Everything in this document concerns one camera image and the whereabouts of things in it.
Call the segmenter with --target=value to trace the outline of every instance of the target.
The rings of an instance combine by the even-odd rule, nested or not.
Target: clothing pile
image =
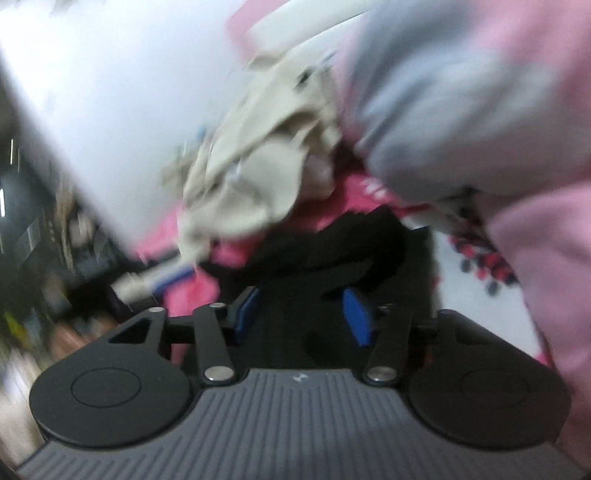
[[[298,200],[333,191],[341,135],[326,71],[285,57],[260,57],[250,69],[244,98],[165,172],[183,188],[178,245],[194,262],[209,256],[211,239],[259,232]]]

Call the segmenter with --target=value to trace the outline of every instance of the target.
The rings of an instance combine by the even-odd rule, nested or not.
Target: pink clothing
[[[571,389],[562,444],[591,467],[591,178],[516,200],[483,194],[478,206]]]
[[[249,35],[249,30],[261,18],[278,9],[288,0],[246,0],[228,19],[226,28],[230,39],[237,46],[245,60],[253,58],[257,45]]]
[[[591,114],[591,2],[587,0],[471,0],[474,43],[523,63],[549,65],[560,78],[563,100]]]

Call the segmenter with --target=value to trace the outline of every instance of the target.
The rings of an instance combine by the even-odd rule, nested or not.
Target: black round pad
[[[187,410],[185,375],[142,345],[91,344],[43,372],[29,402],[48,437],[79,447],[147,440]]]
[[[503,345],[458,345],[411,378],[410,403],[457,442],[517,449],[555,440],[570,410],[553,371]]]

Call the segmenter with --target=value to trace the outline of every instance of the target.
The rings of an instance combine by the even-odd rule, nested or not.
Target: gray platform
[[[551,445],[483,452],[437,436],[391,389],[349,371],[253,370],[205,391],[173,430],[143,445],[85,451],[50,442],[27,480],[580,480]]]

